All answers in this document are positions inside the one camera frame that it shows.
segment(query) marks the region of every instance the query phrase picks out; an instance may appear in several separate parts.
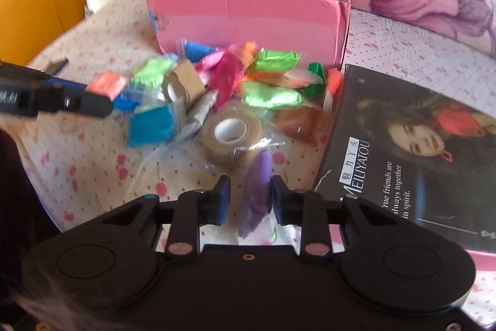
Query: beige adhesive tape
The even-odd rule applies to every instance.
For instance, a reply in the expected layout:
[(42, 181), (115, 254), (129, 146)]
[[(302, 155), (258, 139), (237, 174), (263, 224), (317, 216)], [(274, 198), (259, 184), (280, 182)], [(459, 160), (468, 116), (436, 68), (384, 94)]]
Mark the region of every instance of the beige adhesive tape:
[(210, 162), (226, 170), (250, 164), (260, 151), (260, 120), (245, 111), (219, 111), (202, 126), (200, 140)]
[(186, 111), (205, 95), (202, 79), (194, 65), (187, 59), (180, 61), (168, 74), (165, 90), (170, 101), (176, 102), (183, 98)]

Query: earring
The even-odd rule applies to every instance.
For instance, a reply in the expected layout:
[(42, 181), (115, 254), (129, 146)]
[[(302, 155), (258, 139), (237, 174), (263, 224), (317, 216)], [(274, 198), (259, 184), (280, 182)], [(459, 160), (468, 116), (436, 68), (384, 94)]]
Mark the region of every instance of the earring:
[(441, 152), (441, 157), (445, 159), (447, 162), (453, 163), (453, 155), (446, 150)]

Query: pink dot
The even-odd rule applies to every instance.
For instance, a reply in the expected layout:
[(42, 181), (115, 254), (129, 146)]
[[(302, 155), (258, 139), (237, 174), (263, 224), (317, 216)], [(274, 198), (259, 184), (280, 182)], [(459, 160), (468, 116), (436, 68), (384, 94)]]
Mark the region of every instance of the pink dot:
[(157, 190), (158, 196), (165, 196), (165, 194), (167, 194), (167, 187), (163, 182), (158, 182), (155, 189)]
[(284, 162), (286, 161), (286, 157), (282, 154), (282, 153), (274, 153), (274, 155), (272, 156), (272, 161), (274, 161), (274, 163), (276, 164), (284, 164)]
[(307, 141), (307, 145), (309, 145), (311, 148), (316, 148), (318, 146), (318, 141), (317, 141), (317, 138), (313, 137), (313, 138), (310, 138), (308, 141)]
[(121, 167), (121, 169), (119, 170), (119, 178), (121, 180), (125, 180), (128, 175), (129, 175), (129, 171), (127, 171), (127, 168)]

